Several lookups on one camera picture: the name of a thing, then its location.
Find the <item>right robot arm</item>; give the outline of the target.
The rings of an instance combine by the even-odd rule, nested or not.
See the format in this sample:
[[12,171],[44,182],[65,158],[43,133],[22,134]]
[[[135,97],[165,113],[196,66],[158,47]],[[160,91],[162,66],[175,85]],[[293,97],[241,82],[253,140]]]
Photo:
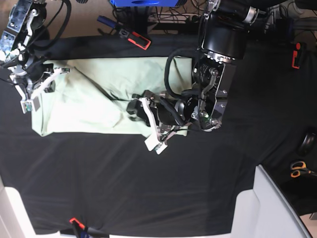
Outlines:
[[71,15],[71,2],[63,0],[66,17],[54,39],[45,46],[35,42],[46,31],[47,17],[44,0],[19,0],[12,8],[6,29],[0,37],[0,67],[10,71],[6,83],[15,87],[21,96],[20,105],[24,114],[36,112],[42,92],[54,92],[55,79],[70,72],[69,68],[55,67],[47,63],[49,55],[36,56],[36,51],[49,50],[63,34]]

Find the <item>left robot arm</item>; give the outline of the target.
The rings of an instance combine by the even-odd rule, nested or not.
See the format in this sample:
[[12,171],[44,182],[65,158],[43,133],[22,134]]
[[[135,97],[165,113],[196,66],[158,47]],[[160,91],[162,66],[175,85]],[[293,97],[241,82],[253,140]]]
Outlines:
[[[194,124],[204,132],[221,127],[235,62],[244,57],[251,28],[267,17],[267,9],[237,0],[207,2],[198,30],[199,46],[174,50],[164,69],[165,90],[134,94],[127,106],[128,114],[143,120],[151,129],[145,140],[149,151],[162,153],[172,136],[188,131]],[[170,66],[185,52],[197,55],[192,87],[177,93],[169,83]]]

